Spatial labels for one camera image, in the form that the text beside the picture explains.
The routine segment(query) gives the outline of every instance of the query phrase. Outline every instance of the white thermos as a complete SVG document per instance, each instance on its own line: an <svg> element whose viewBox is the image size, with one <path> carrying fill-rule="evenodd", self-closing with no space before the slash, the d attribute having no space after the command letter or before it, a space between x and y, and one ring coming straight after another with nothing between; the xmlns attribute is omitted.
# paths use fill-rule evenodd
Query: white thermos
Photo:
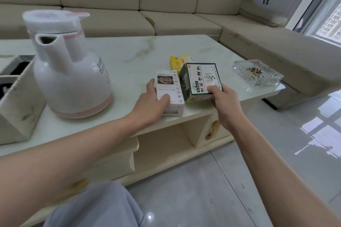
<svg viewBox="0 0 341 227"><path fill-rule="evenodd" d="M113 99L105 64L89 49L80 24L89 15L64 10L23 13L37 51L34 77L47 104L60 117L93 115Z"/></svg>

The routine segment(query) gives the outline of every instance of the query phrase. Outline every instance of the glass ashtray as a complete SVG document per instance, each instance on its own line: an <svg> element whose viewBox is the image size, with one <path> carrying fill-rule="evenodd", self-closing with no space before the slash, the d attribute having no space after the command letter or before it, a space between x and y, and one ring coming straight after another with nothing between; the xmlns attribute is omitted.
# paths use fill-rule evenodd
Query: glass ashtray
<svg viewBox="0 0 341 227"><path fill-rule="evenodd" d="M275 85L283 78L258 59L235 61L233 70L252 86Z"/></svg>

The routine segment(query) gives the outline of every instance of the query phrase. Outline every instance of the left hand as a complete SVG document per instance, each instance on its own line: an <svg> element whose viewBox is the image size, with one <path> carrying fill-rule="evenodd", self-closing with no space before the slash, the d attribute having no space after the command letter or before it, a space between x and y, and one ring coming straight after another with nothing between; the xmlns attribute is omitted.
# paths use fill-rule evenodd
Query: left hand
<svg viewBox="0 0 341 227"><path fill-rule="evenodd" d="M137 100L135 107L128 114L134 122L138 122L137 128L142 130L157 121L163 114L170 102L170 96L165 94L160 100L156 95L154 79L147 83L147 92L142 93Z"/></svg>

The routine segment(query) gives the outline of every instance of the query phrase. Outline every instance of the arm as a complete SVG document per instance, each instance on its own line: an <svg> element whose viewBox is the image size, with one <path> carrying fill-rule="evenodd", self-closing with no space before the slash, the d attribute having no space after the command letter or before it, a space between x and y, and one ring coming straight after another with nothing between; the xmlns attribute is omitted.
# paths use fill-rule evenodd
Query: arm
<svg viewBox="0 0 341 227"><path fill-rule="evenodd" d="M341 226L264 136L245 117L237 94L223 85L207 88L215 96L219 121L234 136L274 227Z"/></svg>
<svg viewBox="0 0 341 227"><path fill-rule="evenodd" d="M157 121L168 103L169 95L157 101L152 79L125 117L0 157L0 226L21 225L113 146Z"/></svg>

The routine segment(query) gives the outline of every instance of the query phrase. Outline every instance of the right hand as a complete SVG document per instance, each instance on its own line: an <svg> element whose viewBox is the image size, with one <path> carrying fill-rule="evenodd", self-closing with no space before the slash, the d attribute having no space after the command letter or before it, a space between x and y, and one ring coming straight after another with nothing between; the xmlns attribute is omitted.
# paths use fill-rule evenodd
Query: right hand
<svg viewBox="0 0 341 227"><path fill-rule="evenodd" d="M223 92L216 85L208 86L207 91L214 94L220 124L231 132L247 118L241 109L237 93L226 85L222 86Z"/></svg>

